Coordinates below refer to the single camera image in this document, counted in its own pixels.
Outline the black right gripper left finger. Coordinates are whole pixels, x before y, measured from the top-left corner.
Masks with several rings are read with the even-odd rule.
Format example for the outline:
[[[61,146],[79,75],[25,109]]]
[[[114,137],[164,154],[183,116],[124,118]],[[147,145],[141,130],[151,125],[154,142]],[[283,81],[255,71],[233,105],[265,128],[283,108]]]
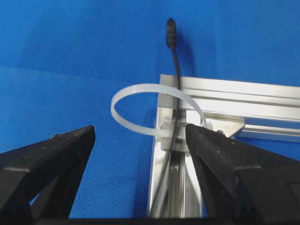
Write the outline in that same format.
[[[0,155],[0,218],[70,215],[96,134],[89,125]]]

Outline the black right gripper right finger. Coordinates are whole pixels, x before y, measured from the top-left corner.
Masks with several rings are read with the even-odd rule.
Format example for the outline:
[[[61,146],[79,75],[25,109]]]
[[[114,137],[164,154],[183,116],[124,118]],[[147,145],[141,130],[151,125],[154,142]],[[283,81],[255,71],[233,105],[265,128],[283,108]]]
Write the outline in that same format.
[[[186,126],[186,143],[208,220],[299,222],[299,161],[193,124]]]

